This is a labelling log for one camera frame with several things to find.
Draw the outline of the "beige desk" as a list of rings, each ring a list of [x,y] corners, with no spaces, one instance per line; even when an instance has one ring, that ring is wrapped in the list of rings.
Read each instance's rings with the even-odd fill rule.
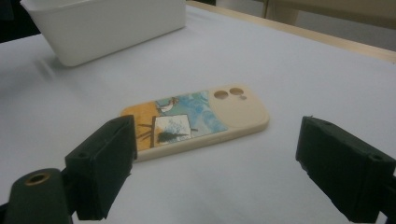
[[[294,24],[300,11],[396,30],[396,0],[264,0],[265,19]]]

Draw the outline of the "beige painted phone case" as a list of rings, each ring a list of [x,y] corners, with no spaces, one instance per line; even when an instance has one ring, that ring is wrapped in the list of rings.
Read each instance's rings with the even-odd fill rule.
[[[139,161],[258,133],[270,119],[260,98],[242,84],[131,105],[120,113],[134,116]]]

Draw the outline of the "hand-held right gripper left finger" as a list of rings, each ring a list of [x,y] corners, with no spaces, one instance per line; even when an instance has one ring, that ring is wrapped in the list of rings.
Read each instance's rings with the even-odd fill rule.
[[[65,157],[72,209],[80,220],[107,217],[136,159],[132,116],[106,122]]]

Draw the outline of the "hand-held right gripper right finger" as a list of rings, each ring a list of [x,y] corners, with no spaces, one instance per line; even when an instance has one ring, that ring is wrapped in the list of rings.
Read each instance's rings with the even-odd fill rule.
[[[323,119],[304,117],[296,160],[350,221],[396,223],[396,160]]]

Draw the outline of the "white plastic container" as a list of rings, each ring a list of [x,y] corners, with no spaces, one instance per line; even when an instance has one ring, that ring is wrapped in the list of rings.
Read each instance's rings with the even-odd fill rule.
[[[76,66],[173,32],[186,0],[21,0],[58,60]]]

